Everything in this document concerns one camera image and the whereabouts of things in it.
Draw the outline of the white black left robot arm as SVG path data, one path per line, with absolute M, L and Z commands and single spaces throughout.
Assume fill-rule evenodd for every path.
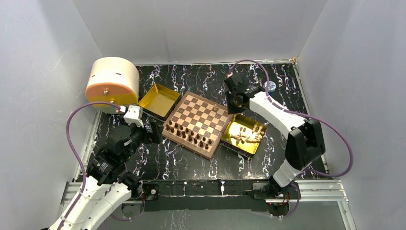
M 128 199 L 143 199 L 143 181 L 126 170 L 126 163 L 142 144 L 159 143 L 163 126 L 150 121 L 144 126 L 122 123 L 87 166 L 77 193 L 51 230 L 95 230 Z

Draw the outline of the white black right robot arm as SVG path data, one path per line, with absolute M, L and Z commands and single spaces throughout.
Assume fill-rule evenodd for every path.
M 224 82 L 230 114 L 249 109 L 265 118 L 286 138 L 285 159 L 269 178 L 267 188 L 273 197 L 283 198 L 298 174 L 326 152 L 320 122 L 283 108 L 270 97 L 267 89 L 259 84 L 250 84 L 239 74 L 227 77 Z

